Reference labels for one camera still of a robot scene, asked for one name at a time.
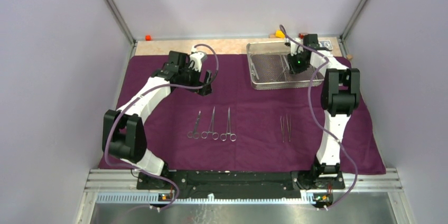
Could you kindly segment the steel curved tweezers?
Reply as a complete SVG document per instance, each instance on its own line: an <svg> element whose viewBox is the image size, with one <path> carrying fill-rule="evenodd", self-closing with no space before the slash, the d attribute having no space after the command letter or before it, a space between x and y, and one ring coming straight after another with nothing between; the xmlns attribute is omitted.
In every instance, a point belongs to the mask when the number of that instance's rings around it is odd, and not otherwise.
<svg viewBox="0 0 448 224"><path fill-rule="evenodd" d="M285 119L283 116L280 117L281 124L281 133L282 133L282 142L285 142Z"/></svg>

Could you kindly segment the steel forceps clamp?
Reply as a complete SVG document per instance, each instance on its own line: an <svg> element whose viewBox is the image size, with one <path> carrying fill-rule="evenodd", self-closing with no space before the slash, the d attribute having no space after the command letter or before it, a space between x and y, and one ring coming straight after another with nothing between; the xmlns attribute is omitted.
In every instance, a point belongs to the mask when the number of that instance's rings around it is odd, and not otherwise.
<svg viewBox="0 0 448 224"><path fill-rule="evenodd" d="M216 113L216 108L213 108L212 111L212 115L211 115L211 119L210 119L210 125L207 131L203 131L201 134L201 138L206 139L209 136L213 139L213 140L217 140L219 138L219 134L215 131L214 129L214 117L215 117L215 113Z"/></svg>

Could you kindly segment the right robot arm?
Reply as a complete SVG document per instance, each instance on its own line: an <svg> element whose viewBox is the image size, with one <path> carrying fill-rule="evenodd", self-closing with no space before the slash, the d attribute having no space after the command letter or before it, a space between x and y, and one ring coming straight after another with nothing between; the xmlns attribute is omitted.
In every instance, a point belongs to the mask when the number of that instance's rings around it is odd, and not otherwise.
<svg viewBox="0 0 448 224"><path fill-rule="evenodd" d="M315 161L303 176L316 188L324 188L340 173L340 152L346 125L360 104L360 71L340 63L331 52L321 47L317 34L303 38L286 37L290 47L287 62L292 74L314 69L311 78L320 73L323 77L321 107L324 125L320 147Z"/></svg>

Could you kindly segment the metal mesh instrument tray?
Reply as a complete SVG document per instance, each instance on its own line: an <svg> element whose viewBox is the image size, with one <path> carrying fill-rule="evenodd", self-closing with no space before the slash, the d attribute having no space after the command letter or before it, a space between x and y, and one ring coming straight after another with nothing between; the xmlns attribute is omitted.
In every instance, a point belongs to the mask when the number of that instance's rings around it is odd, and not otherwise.
<svg viewBox="0 0 448 224"><path fill-rule="evenodd" d="M307 88L315 67L310 66L299 74L290 74L287 54L290 48L283 41L248 43L246 45L251 85L256 90ZM251 73L253 62L259 75Z"/></svg>

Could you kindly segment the steel hemostat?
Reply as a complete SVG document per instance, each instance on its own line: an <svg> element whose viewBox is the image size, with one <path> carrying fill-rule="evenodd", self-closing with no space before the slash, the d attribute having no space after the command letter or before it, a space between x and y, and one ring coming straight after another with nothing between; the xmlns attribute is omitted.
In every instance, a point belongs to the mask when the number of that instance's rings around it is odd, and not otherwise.
<svg viewBox="0 0 448 224"><path fill-rule="evenodd" d="M231 111L230 111L230 107L228 108L228 112L227 112L226 132L222 133L220 135L219 139L222 142L225 142L227 140L229 140L231 142L235 142L237 140L237 135L231 131Z"/></svg>

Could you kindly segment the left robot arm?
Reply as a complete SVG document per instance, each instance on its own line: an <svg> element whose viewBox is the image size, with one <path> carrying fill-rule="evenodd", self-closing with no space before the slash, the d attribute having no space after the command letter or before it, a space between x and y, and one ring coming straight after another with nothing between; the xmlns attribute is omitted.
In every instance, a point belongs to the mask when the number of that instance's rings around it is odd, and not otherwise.
<svg viewBox="0 0 448 224"><path fill-rule="evenodd" d="M169 183L164 171L165 162L147 147L144 124L157 105L176 88L184 88L199 95L211 93L216 78L206 71L200 80L207 54L193 48L190 54L171 51L168 61L155 70L146 84L126 104L104 114L102 150L107 164L110 157L119 159L118 166L130 166L150 174L149 181L157 189Z"/></svg>

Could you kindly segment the steel needle holder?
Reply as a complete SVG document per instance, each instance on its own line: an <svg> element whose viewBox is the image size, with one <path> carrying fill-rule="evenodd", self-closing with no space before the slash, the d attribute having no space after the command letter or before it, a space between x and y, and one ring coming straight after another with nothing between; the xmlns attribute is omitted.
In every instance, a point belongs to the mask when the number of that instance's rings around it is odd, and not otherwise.
<svg viewBox="0 0 448 224"><path fill-rule="evenodd" d="M287 139L291 141L292 120L289 114L286 115Z"/></svg>

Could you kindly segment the blue playing card deck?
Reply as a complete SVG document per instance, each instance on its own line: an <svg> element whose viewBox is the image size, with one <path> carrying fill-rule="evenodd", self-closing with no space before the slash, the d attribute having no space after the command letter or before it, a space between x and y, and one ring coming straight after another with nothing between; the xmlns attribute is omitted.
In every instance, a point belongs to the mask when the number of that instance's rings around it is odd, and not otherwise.
<svg viewBox="0 0 448 224"><path fill-rule="evenodd" d="M325 48L325 49L327 49L327 50L329 50L329 51L332 51L332 50L333 50L333 45L332 45L332 43L331 43L330 40L322 40L322 41L319 41L319 46L320 46L321 48Z"/></svg>

